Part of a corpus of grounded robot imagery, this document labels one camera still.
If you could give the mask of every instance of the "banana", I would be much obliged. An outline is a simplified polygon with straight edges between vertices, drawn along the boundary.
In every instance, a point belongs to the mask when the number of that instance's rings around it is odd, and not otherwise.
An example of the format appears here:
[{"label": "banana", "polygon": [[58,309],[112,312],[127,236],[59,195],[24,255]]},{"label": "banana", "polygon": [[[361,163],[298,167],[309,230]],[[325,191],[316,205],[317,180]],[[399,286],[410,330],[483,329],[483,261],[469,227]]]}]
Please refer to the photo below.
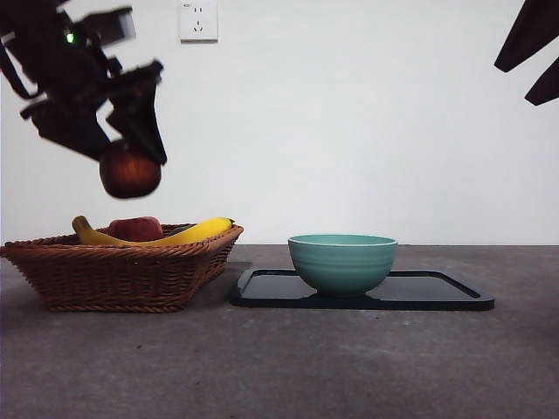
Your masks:
[{"label": "banana", "polygon": [[177,244],[188,244],[204,240],[207,237],[216,236],[231,228],[233,220],[216,216],[202,221],[187,230],[183,230],[172,236],[152,240],[149,242],[129,242],[109,236],[94,230],[84,216],[76,216],[72,220],[72,227],[82,244],[97,245],[108,244],[111,246],[171,246]]}]

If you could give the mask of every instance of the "green led light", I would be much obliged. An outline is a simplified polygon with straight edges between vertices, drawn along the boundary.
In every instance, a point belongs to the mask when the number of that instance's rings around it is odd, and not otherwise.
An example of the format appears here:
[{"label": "green led light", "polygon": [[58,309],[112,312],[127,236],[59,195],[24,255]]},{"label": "green led light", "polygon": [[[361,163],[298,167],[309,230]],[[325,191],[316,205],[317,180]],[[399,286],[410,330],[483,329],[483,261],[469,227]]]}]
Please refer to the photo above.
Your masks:
[{"label": "green led light", "polygon": [[66,42],[68,44],[75,44],[76,42],[78,42],[78,39],[76,38],[75,34],[73,34],[71,32],[67,32],[66,33]]}]

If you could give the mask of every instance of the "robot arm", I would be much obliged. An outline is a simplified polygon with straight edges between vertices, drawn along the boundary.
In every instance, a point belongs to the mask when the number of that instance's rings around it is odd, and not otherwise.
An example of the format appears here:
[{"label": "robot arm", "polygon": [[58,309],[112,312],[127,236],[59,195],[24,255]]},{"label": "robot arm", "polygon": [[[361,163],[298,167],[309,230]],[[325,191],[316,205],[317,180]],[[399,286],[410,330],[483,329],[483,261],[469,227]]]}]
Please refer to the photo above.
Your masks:
[{"label": "robot arm", "polygon": [[[559,36],[559,2],[526,0],[502,46],[495,66],[509,72]],[[540,105],[559,97],[559,59],[535,82],[526,100]]]},{"label": "robot arm", "polygon": [[[99,160],[111,141],[96,113],[109,100],[107,122],[159,165],[167,155],[155,120],[161,63],[122,72],[102,47],[134,36],[132,8],[93,13],[74,23],[60,6],[67,0],[3,0],[0,3],[0,67],[12,89],[31,104],[21,115],[41,137]],[[8,52],[37,85],[29,93]]]}]

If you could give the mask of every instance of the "concrete surface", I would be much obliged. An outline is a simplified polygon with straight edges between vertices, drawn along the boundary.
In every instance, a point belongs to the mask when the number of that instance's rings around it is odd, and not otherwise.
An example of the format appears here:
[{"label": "concrete surface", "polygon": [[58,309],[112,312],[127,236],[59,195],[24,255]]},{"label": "concrete surface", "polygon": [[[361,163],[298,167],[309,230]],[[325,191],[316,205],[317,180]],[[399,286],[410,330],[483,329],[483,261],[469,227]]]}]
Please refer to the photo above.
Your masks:
[{"label": "concrete surface", "polygon": [[236,246],[179,313],[49,313],[3,261],[1,417],[559,417],[559,247],[399,247],[394,269],[460,275],[487,312],[231,306],[252,266],[287,247]]}]

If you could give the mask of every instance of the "held apple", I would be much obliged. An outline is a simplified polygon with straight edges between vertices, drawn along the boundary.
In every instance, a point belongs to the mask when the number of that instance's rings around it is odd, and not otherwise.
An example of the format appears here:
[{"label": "held apple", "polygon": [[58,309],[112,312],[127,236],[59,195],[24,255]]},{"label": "held apple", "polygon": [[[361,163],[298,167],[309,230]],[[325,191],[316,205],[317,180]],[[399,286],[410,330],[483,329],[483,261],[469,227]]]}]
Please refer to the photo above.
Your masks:
[{"label": "held apple", "polygon": [[154,191],[161,180],[161,166],[126,140],[111,142],[99,159],[105,191],[115,198],[134,198]]}]

